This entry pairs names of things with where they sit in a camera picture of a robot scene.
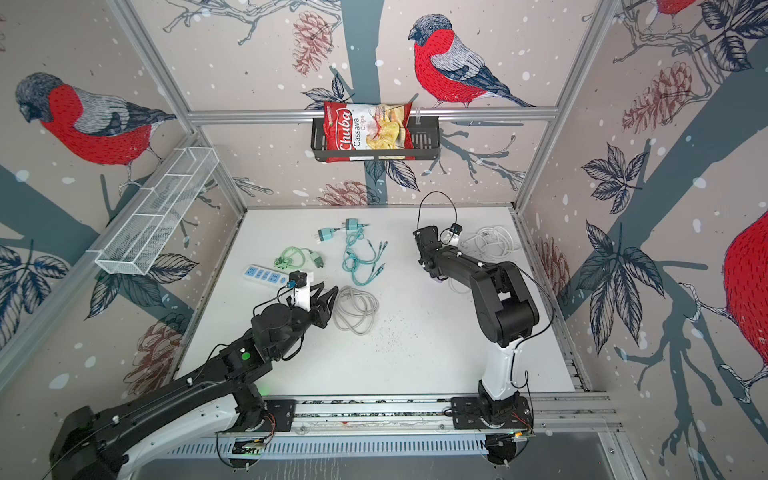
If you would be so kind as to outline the green charger adapter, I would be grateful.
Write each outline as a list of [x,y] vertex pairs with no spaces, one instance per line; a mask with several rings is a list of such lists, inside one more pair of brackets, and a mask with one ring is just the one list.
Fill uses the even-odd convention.
[[309,251],[309,256],[316,268],[323,268],[325,266],[325,262],[320,253],[316,251]]

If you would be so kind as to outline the white blue power strip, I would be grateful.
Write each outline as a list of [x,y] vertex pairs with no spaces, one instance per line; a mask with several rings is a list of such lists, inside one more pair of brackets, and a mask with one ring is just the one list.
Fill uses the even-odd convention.
[[275,288],[283,287],[289,282],[289,276],[285,272],[255,264],[247,266],[243,276],[246,280]]

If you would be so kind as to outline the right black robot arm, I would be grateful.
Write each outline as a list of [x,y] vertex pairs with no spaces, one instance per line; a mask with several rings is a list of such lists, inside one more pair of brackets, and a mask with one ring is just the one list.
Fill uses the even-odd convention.
[[515,361],[523,342],[533,336],[539,311],[518,266],[509,261],[484,262],[440,239],[435,226],[413,232],[418,263],[435,280],[455,280],[469,288],[478,325],[489,342],[485,369],[472,409],[451,413],[457,428],[475,421],[489,428],[533,429],[524,379],[515,378]]

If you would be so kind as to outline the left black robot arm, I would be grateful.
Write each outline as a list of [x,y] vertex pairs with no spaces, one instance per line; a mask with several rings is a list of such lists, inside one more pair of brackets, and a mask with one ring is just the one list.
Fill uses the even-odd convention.
[[257,381],[293,359],[311,327],[324,329],[339,290],[295,271],[274,298],[257,305],[250,327],[167,385],[113,408],[69,414],[49,453],[50,479],[122,479],[191,440],[226,433],[259,435],[266,447],[290,430],[295,401],[267,401]]

